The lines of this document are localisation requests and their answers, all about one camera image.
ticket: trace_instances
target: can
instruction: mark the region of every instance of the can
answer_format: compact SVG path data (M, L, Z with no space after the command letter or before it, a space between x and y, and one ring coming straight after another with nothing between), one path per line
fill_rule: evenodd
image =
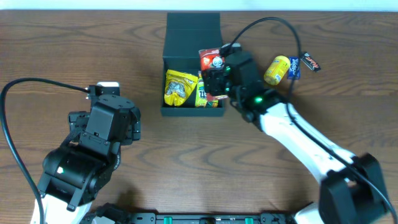
M270 85L278 85L289 68L290 60L287 57L280 55L274 59L267 69L264 74L264 80Z

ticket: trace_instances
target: box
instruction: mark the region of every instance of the box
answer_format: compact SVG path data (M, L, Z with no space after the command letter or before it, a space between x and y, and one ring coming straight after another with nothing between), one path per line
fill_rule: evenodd
M164 102L165 74L168 69L198 75L200 71L199 50L220 48L223 45L219 13L167 14L166 38L163 49L162 116L223 116L224 101L217 108L196 108L197 90L179 106Z

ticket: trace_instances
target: wooden table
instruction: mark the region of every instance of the wooden table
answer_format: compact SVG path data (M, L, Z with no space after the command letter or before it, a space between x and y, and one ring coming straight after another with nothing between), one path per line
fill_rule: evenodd
M302 67L299 113L340 146L374 155L398 206L398 14L222 12L224 41L265 16L290 21L322 66L319 73ZM166 12L150 11L1 11L0 86L21 77L82 87L114 80L139 106L142 139L123 147L123 163L93 208L111 202L130 211L258 213L317 201L308 170L231 107L222 118L160 115L165 19ZM275 22L239 41L262 72L276 55L296 53L290 31ZM16 147L38 182L44 157L68 134L67 114L88 110L89 101L26 83L12 88L6 107ZM28 223L34 196L3 137L0 148L0 223Z

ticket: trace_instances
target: blue package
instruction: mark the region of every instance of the blue package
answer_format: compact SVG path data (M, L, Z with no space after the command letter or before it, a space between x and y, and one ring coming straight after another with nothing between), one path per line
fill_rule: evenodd
M293 79L294 73L296 72L296 69L299 67L300 60L298 57L289 57L290 60L290 68L289 68L289 74L287 75L287 79ZM297 76L296 80L300 79L301 77L301 72L300 69L297 71Z

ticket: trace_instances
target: black cable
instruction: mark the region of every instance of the black cable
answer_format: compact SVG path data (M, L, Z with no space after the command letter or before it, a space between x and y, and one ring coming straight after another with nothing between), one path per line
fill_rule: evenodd
M297 35L296 30L294 29L294 27L289 24L289 22L287 22L286 20L279 18L279 17L264 17L261 19L258 19L254 22L252 22L251 24L249 24L248 26L246 26L236 37L235 39L230 43L228 51L232 50L232 45L237 41L237 39L246 31L248 30L250 27L258 24L259 22L263 22L263 21L279 21L281 23L283 23L284 25L286 25L293 33L294 38L296 40L296 44L297 44L297 57L301 58L302 56L302 51L301 51L301 43L300 43L300 39L299 39L299 35ZM358 170L355 169L355 167L353 167L349 162L345 161L343 158L341 158L339 155L337 155L332 149L329 149L329 147L327 147L326 145L324 145L322 142L320 142L319 140L317 140L315 137L313 137L309 132L307 132L303 127L301 127L300 124L298 124L298 122L296 121L296 118L290 113L289 110L289 102L290 99L293 95L293 85L294 85L294 81L297 77L297 72L300 70L300 63L297 64L297 69L295 71L295 74L293 76L292 82L290 83L289 86L289 90L287 92L287 97L286 97L286 111L287 114L290 118L290 120L292 121L292 123L294 123L296 125L296 127L304 133L304 135L306 135L306 137L308 137L310 140L312 140L313 142L315 142L315 144L319 145L319 147L321 147L325 152L327 152L329 155L331 155L332 157L334 157L337 161L341 162L344 166L346 166L359 180L367 183L372 189L374 189L379 195L380 197L383 199L384 203L386 204L388 210L391 212L392 215L392 219L394 221L394 224L398 224L398 217L397 217L397 213L394 209L394 207L392 206L391 202L388 200L388 198L368 179L366 178L364 175L362 175Z
M35 182L32 180L32 177L29 174L29 171L26 169L26 166L24 162L22 161L21 157L19 156L17 149L14 145L14 142L11 139L10 131L8 129L7 125L7 119L6 119L6 95L7 91L15 84L22 83L22 82L44 82L44 83L49 83L65 88L70 88L72 90L79 90L85 93L89 93L88 90L84 88L80 88L77 86L72 86L64 83L59 83L51 80L46 80L44 78L20 78L17 80L14 80L12 82L9 82L3 89L0 95L0 107L1 107L1 112L0 112L0 122L1 122L1 127L2 131L4 133L4 137L6 137L6 141L10 147L10 150L12 152L12 155L14 156L14 159L16 160L19 168L21 169L22 173L24 174L27 182L29 183L33 194L35 195L35 198L37 200L37 205L39 206L39 213L40 213L40 224L44 223L44 210L43 210L43 203L40 197L39 190L37 189Z

